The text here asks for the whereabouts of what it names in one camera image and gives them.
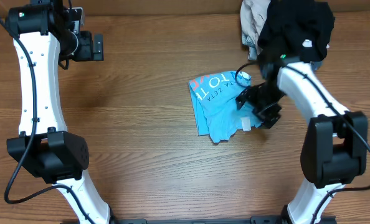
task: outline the black cloth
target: black cloth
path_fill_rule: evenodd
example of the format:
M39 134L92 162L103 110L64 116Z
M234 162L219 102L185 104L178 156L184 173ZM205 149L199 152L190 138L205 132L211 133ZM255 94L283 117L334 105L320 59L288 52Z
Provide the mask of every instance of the black cloth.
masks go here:
M327 55L333 27L327 2L271 0L258 40L263 49L259 59L275 60L286 54L299 56L303 62L320 62ZM303 47L306 39L312 41L312 47Z

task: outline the folded blue cloth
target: folded blue cloth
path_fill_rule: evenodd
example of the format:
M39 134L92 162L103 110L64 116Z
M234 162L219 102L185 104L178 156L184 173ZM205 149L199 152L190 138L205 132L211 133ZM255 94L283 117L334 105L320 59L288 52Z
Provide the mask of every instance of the folded blue cloth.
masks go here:
M245 72L240 72L237 79L245 86L252 81ZM236 83L235 71L190 80L189 90L199 135L210 134L214 143L229 140L238 129L250 130L261 125L250 104L237 110L235 99L244 87Z

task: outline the brown table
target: brown table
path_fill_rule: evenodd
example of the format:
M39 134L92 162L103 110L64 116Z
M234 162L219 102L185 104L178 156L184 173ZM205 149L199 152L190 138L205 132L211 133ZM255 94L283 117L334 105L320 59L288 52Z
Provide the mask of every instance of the brown table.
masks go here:
M90 175L119 218L247 218L279 214L295 196L306 123L288 98L271 130L239 131L218 145L197 136L187 81L247 61L239 27L238 15L87 18L85 29L104 35L105 61L59 70L62 109L69 131L87 140ZM245 71L262 81L257 68ZM370 12L336 14L317 76L370 122ZM19 65L0 26L0 223L76 219L58 191L4 202L16 166L6 139L17 136L20 117ZM352 186L369 183L370 158ZM44 187L22 170L11 198ZM338 194L326 214L339 223L370 223L370 191Z

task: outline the white cloth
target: white cloth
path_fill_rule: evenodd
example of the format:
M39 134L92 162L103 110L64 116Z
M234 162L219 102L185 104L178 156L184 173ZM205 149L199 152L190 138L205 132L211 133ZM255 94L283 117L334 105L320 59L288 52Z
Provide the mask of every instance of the white cloth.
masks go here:
M254 48L258 54L262 49L258 47L257 41L259 40L262 27L267 19L269 4L270 0L243 0L242 7L240 8L243 44L248 45L250 51ZM245 41L246 39L251 40L254 46L251 43L247 43L247 41ZM252 56L252 52L249 53L249 59L255 59L251 57L254 57Z

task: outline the white fabric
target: white fabric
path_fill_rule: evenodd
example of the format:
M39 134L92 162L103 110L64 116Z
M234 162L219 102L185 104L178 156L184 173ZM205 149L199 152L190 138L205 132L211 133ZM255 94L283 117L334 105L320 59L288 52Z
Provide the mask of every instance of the white fabric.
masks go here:
M242 7L240 8L242 32L252 39L258 54L262 49L258 47L257 41L267 19L269 4L270 0L243 0Z

